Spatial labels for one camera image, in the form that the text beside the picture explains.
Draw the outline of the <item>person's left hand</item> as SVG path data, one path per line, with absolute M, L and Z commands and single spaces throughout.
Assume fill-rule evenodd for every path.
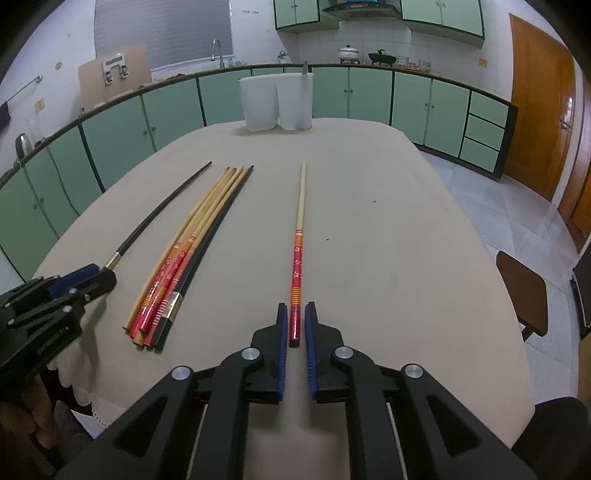
M 1 400 L 1 428 L 14 439 L 31 435 L 45 449 L 59 443 L 60 435 L 49 394 L 36 375 L 21 394 Z

